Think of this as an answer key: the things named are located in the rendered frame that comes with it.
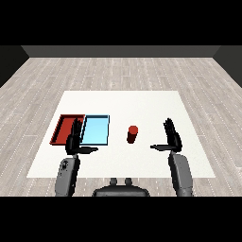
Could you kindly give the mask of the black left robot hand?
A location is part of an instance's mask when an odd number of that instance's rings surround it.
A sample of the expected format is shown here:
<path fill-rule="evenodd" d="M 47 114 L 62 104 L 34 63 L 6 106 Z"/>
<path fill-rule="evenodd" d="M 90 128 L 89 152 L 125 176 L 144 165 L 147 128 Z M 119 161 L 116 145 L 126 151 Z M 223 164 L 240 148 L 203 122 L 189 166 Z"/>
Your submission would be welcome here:
<path fill-rule="evenodd" d="M 76 118 L 72 124 L 71 132 L 66 139 L 65 151 L 68 155 L 90 154 L 98 151 L 97 147 L 81 147 L 79 136 L 81 132 L 81 122 Z"/>

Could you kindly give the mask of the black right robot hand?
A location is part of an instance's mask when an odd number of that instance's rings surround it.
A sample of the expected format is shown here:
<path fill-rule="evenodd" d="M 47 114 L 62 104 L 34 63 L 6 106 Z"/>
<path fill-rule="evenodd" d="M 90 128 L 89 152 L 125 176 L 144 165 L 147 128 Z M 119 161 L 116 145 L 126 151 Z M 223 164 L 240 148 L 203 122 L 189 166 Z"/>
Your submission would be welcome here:
<path fill-rule="evenodd" d="M 176 132 L 174 123 L 171 118 L 167 118 L 164 121 L 164 130 L 167 138 L 166 145 L 152 145 L 158 151 L 173 151 L 175 153 L 182 151 L 182 139 L 180 135 Z"/>

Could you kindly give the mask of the small red can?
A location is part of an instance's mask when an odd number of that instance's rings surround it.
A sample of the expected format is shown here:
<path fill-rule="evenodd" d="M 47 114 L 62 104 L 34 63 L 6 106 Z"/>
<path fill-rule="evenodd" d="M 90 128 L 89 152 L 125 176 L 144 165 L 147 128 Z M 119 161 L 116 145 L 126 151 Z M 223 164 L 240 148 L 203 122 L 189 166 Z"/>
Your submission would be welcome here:
<path fill-rule="evenodd" d="M 129 144 L 133 144 L 137 134 L 138 134 L 138 128 L 136 126 L 130 126 L 128 130 L 127 142 Z"/>

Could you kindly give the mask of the light blue shallow open box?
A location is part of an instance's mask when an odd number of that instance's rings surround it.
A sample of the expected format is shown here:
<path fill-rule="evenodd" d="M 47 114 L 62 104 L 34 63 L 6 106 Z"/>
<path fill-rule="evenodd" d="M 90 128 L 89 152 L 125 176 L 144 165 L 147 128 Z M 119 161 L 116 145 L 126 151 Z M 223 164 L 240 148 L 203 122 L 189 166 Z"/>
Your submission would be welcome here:
<path fill-rule="evenodd" d="M 107 114 L 88 114 L 80 135 L 82 146 L 106 146 L 109 138 L 110 117 Z"/>

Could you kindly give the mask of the dark grey robot body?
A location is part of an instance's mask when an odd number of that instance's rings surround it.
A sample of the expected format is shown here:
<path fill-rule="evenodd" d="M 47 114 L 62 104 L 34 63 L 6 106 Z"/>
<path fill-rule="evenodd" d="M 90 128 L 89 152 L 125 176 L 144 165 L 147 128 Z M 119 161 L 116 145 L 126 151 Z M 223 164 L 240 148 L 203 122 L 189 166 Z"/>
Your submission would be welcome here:
<path fill-rule="evenodd" d="M 149 192 L 134 186 L 131 178 L 125 178 L 124 185 L 117 184 L 117 178 L 111 178 L 110 184 L 96 189 L 93 192 L 93 197 L 149 197 Z"/>

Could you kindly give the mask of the red shallow open box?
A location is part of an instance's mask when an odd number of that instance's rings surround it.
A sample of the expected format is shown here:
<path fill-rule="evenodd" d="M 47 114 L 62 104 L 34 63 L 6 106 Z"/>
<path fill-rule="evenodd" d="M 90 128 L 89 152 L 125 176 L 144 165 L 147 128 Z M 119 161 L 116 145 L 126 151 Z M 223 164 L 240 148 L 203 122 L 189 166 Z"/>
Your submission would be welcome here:
<path fill-rule="evenodd" d="M 52 138 L 49 142 L 52 146 L 65 146 L 68 135 L 75 119 L 83 123 L 84 114 L 62 114 L 55 127 Z"/>

